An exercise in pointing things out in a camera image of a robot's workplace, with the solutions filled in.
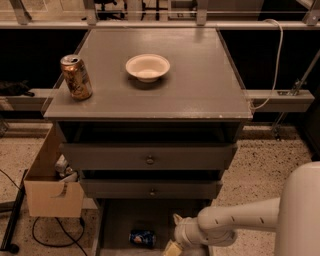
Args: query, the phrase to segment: humanoid robot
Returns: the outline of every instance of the humanoid robot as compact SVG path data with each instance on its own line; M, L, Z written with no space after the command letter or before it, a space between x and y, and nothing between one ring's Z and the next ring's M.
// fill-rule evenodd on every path
M275 256L319 256L320 162L294 170L280 198L231 207L210 206L196 218L175 215L174 219L174 244L179 249L167 248L164 255L208 255L208 247L229 246L237 238L237 229L249 229L276 232Z

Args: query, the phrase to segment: gold can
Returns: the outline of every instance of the gold can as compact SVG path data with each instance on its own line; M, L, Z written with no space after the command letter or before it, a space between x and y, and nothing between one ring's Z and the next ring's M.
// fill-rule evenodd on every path
M61 70L71 97L85 100L92 95L92 86L87 69L79 55L67 55L60 61Z

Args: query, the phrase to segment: gray tabletop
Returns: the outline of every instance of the gray tabletop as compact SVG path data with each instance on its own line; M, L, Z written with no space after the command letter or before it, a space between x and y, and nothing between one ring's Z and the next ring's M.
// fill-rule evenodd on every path
M171 65L165 76L150 84L138 81L125 70L131 57L145 53L162 55ZM90 121L252 117L213 28L92 30L80 55L93 85L92 96L75 101L63 82L46 118Z

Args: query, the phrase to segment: speckled floor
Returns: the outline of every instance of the speckled floor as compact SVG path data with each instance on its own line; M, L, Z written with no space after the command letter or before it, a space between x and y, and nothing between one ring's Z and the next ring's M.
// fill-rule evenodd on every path
M24 169L30 167L36 156L49 124L10 124L9 131L0 139L1 170L19 183ZM281 141L276 141L270 126L246 126L238 141L239 149L223 176L223 187L213 204L228 206L278 197L288 175L299 165L311 161L311 152L294 127L281 129ZM0 202L14 199L17 189L0 174ZM88 255L91 253L96 210L83 210L86 223L84 236L79 241ZM9 213L0 214L0 239L2 239ZM32 238L35 218L30 217L24 200L13 243L20 247L18 255L84 255L76 245L67 248L50 248ZM77 237L81 233L78 219L62 219L68 232ZM46 243L69 243L53 218L41 218L35 226L36 237ZM214 248L216 256L272 256L275 235L268 232L238 232L238 240L230 247ZM11 255L0 252L1 256ZM101 255L161 255L159 251L117 250Z

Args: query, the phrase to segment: can lid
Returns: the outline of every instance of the can lid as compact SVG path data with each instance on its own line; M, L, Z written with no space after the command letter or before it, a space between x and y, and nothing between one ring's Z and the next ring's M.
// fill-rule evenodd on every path
M81 57L79 55L71 54L71 55L64 56L60 62L63 65L74 65L78 63L80 60L81 60Z

